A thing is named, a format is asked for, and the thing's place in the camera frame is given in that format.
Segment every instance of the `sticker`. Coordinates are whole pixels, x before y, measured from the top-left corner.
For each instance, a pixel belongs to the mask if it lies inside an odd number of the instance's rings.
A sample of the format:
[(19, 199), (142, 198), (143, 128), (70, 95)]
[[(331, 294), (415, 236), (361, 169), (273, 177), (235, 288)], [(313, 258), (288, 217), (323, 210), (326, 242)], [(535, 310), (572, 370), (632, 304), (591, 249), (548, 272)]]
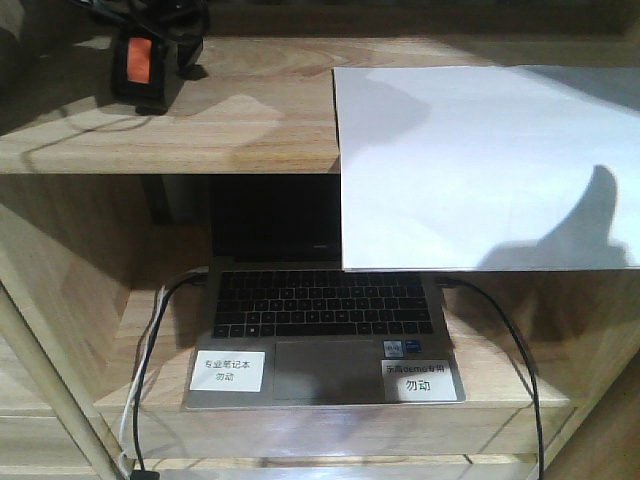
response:
[(456, 389), (446, 360), (382, 360), (387, 401), (456, 401)]
[(400, 340), (385, 340), (384, 345), (385, 358), (403, 358), (402, 342)]
[(404, 348), (407, 349), (407, 353), (422, 352), (422, 345), (420, 345), (420, 340), (405, 340)]
[(191, 376), (191, 390), (259, 392), (264, 352), (200, 350)]

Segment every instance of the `wooden surface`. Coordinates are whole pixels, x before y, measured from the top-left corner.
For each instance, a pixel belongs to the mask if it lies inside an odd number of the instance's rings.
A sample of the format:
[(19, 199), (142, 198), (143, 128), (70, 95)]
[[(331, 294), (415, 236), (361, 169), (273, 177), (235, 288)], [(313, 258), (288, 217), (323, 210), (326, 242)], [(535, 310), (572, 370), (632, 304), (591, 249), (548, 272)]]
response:
[(168, 86), (169, 112), (141, 117), (108, 91), (109, 34), (79, 30), (4, 95), (1, 172), (327, 172), (335, 66), (640, 64), (613, 37), (210, 37), (206, 77)]
[(0, 335), (0, 416), (52, 416), (53, 411)]
[(94, 398), (146, 241), (144, 209), (135, 177), (0, 175), (2, 282)]
[(547, 471), (549, 480), (627, 480), (640, 472), (640, 354)]
[(420, 457), (237, 458), (149, 461), (163, 478), (199, 480), (514, 480), (535, 464), (532, 455), (439, 455)]
[[(139, 272), (142, 280), (131, 292), (105, 371), (104, 397), (96, 405), (114, 429), (126, 397), (137, 344), (152, 309), (153, 289), (170, 276), (168, 272), (172, 275), (200, 265), (201, 259), (195, 254), (195, 245), (202, 245), (195, 240), (197, 232), (157, 229), (153, 238), (141, 264), (148, 267)], [(171, 245), (186, 242), (193, 245), (189, 249), (190, 260), (179, 255), (169, 258), (163, 253)], [(533, 278), (536, 276), (510, 277), (505, 284), (527, 285)], [(151, 362), (151, 387), (145, 394), (141, 414), (142, 445), (148, 456), (195, 459), (535, 451), (531, 399), (509, 359), (513, 348), (504, 346), (499, 321), (485, 316), (486, 312), (473, 301), (467, 304), (464, 318), (448, 312), (467, 394), (467, 401), (462, 404), (186, 412), (182, 401), (193, 344), (207, 328), (199, 323), (197, 313), (202, 292), (201, 287), (178, 291), (162, 324)], [(455, 296), (448, 298), (448, 303), (456, 302), (459, 300)], [(555, 377), (540, 380), (550, 440), (580, 404), (582, 393), (572, 383), (571, 364), (562, 344), (555, 342), (555, 330), (548, 330), (538, 332), (533, 348), (545, 372), (557, 371)]]

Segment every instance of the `black object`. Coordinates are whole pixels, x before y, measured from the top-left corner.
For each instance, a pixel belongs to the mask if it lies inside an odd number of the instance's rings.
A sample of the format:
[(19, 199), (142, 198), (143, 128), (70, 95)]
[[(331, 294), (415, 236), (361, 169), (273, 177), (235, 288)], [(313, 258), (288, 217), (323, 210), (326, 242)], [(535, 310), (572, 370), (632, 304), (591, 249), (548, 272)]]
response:
[(223, 272), (214, 338), (433, 333), (420, 276)]
[(153, 470), (134, 470), (131, 472), (130, 480), (160, 480), (160, 473)]
[[(129, 45), (132, 39), (142, 38), (151, 42), (149, 55), (149, 80), (139, 82), (129, 77)], [(121, 102), (151, 110), (166, 111), (164, 98), (164, 59), (167, 47), (160, 38), (145, 31), (122, 29), (113, 51), (111, 92)]]

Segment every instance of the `wooden panel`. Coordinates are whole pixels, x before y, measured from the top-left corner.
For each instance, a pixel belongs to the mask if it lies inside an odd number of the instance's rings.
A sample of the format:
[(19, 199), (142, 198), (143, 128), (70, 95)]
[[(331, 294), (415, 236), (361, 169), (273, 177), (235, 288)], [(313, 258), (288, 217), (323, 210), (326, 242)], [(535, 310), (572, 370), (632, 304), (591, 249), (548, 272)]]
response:
[(140, 117), (109, 94), (110, 33), (79, 32), (85, 41), (51, 52), (16, 86), (0, 117), (2, 171), (327, 172), (338, 158), (335, 66), (640, 63), (632, 44), (597, 37), (211, 37), (207, 76), (179, 94), (169, 86), (165, 116)]
[(51, 407), (2, 335), (0, 386), (0, 416), (53, 415)]
[(240, 458), (150, 461), (163, 478), (196, 480), (518, 480), (534, 465), (533, 456), (420, 456), (332, 458)]
[(0, 417), (0, 446), (0, 465), (87, 465), (56, 417)]
[(147, 231), (135, 177), (0, 176), (0, 274), (70, 388), (97, 395)]
[(640, 354), (547, 470), (548, 480), (627, 480), (640, 472)]

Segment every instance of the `wooden cabinet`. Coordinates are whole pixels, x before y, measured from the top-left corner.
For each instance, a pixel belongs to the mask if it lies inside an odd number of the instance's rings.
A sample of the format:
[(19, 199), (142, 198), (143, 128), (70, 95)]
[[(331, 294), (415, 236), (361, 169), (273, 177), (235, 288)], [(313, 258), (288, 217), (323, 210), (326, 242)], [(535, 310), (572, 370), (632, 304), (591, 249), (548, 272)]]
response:
[[(331, 81), (338, 65), (638, 65), (632, 42), (587, 34), (581, 15), (562, 17), (572, 36), (215, 35), (201, 58), (207, 76), (181, 85), (161, 117), (112, 103), (111, 32), (79, 24), (2, 97), (2, 332), (17, 359), (0, 344), (0, 464), (13, 465), (2, 455), (20, 459), (30, 445), (42, 451), (34, 468), (43, 479), (118, 477), (118, 415), (154, 290), (208, 261), (205, 229), (152, 224), (138, 174), (339, 170)], [(553, 459), (638, 350), (640, 276), (465, 278), (490, 290), (527, 338)], [(495, 313), (472, 293), (444, 293), (462, 404), (188, 412), (189, 359), (207, 328), (197, 315), (202, 294), (197, 287), (176, 294), (152, 358), (141, 442), (163, 478), (535, 477), (521, 360)], [(637, 397), (637, 376), (623, 378), (618, 388)], [(48, 456), (53, 446), (65, 453)], [(0, 477), (12, 478), (7, 468)]]

